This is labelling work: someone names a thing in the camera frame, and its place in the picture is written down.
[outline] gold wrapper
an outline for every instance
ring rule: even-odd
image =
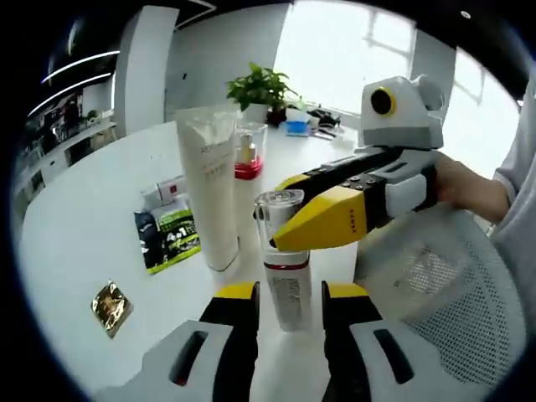
[[[102,288],[91,302],[91,310],[93,310],[108,336],[113,338],[131,313],[132,304],[121,293],[115,282],[108,281],[108,284]]]

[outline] green leaves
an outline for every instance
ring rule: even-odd
[[[271,106],[273,109],[285,107],[283,97],[287,91],[294,94],[282,78],[288,76],[283,73],[274,73],[273,69],[266,69],[250,62],[251,73],[245,77],[238,77],[227,82],[227,98],[234,99],[244,111],[250,104],[258,103]]]

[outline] window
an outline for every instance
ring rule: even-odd
[[[361,112],[368,82],[410,74],[414,24],[351,2],[297,0],[281,32],[275,70],[307,102]]]
[[[442,151],[491,178],[510,149],[518,118],[515,100],[481,64],[458,49]]]

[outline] person's arm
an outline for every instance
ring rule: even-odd
[[[493,223],[503,220],[527,177],[536,152],[536,66],[531,75],[516,136],[493,180],[483,178],[462,163],[439,154],[437,181],[440,201],[469,209]]]

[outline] yellow circular sensor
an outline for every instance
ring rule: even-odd
[[[383,86],[380,86],[372,93],[370,103],[373,110],[384,117],[392,115],[396,109],[396,99],[391,91]]]

